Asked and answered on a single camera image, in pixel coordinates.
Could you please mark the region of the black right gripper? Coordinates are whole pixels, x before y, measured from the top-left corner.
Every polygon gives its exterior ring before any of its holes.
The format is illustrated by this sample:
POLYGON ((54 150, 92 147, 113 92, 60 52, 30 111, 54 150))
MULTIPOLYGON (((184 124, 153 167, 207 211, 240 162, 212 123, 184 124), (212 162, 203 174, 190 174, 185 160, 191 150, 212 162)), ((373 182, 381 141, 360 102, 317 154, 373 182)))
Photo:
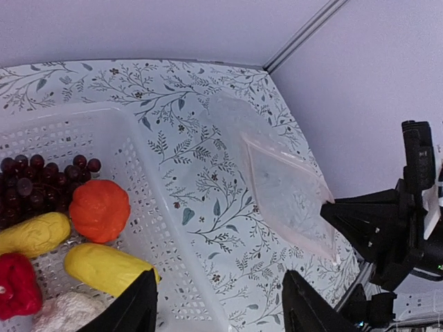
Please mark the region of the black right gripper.
POLYGON ((394 189, 323 204, 320 215, 374 264, 370 282, 395 290, 408 275, 442 281, 442 258, 424 239, 422 207, 400 178, 394 189))

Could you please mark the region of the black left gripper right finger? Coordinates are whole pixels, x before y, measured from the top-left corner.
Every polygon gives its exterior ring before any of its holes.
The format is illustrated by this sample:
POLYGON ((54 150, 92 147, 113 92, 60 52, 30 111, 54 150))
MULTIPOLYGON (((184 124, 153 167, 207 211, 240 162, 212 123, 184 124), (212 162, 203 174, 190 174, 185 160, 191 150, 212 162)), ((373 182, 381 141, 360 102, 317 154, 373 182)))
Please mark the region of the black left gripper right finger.
POLYGON ((287 270, 282 282, 285 331, 359 331, 335 311, 296 270, 287 270))

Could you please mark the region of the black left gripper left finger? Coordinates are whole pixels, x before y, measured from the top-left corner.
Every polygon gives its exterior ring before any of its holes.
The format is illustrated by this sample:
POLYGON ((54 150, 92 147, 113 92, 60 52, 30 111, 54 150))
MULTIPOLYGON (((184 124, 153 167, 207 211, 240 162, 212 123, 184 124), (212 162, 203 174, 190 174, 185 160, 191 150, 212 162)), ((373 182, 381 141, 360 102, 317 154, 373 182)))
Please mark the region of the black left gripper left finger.
POLYGON ((154 271, 145 270, 105 311, 78 332, 155 332, 157 303, 154 271))

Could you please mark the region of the clear zip top bag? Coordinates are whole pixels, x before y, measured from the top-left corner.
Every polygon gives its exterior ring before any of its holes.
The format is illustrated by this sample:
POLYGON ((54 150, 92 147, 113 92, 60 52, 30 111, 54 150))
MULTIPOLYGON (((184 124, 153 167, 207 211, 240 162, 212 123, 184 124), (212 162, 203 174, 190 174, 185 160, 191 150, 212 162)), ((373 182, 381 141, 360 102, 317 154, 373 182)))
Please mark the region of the clear zip top bag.
POLYGON ((320 215, 334 197, 325 180, 291 153, 277 131, 248 103, 219 93, 205 114, 221 132, 266 224, 282 239, 334 265, 336 230, 320 215))

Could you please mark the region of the red toy bell pepper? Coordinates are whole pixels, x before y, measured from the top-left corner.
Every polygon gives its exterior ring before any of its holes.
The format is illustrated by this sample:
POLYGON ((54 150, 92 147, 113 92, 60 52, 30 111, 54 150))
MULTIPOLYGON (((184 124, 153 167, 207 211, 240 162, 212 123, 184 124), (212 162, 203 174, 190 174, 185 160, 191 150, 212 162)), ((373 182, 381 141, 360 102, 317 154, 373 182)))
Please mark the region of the red toy bell pepper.
POLYGON ((42 308, 42 302, 29 259, 14 252, 1 255, 1 320, 34 315, 42 308))

